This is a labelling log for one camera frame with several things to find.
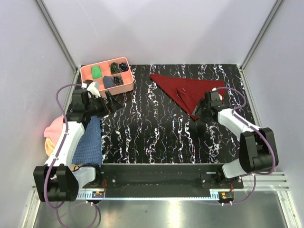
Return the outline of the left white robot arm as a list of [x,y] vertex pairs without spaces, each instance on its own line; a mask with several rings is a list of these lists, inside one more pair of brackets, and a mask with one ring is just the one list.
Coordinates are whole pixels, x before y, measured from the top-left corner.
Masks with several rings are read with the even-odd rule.
[[75,201],[86,185],[98,188],[102,179],[100,119],[119,111],[123,105],[109,91],[103,99],[99,83],[86,80],[72,93],[66,111],[62,111],[62,132],[54,151],[44,165],[34,169],[39,199],[51,202]]

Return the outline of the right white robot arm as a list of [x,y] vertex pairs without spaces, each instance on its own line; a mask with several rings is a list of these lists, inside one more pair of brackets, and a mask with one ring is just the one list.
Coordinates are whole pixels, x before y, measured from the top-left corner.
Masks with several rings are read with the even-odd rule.
[[[220,90],[231,90],[243,98],[243,104],[234,108],[224,104]],[[270,128],[261,128],[250,123],[237,113],[247,101],[243,94],[230,87],[218,87],[205,93],[193,111],[193,115],[208,123],[215,121],[230,130],[239,139],[238,159],[221,167],[216,178],[220,188],[227,188],[233,178],[247,176],[251,173],[270,175],[278,165],[276,142]]]

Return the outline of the dark red cloth napkin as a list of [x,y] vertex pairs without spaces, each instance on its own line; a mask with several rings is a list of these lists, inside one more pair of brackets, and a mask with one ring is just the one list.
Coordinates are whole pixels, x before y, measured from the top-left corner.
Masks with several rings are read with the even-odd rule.
[[176,78],[156,74],[151,74],[150,78],[194,121],[198,120],[198,117],[192,113],[200,99],[205,97],[205,93],[225,86],[223,80]]

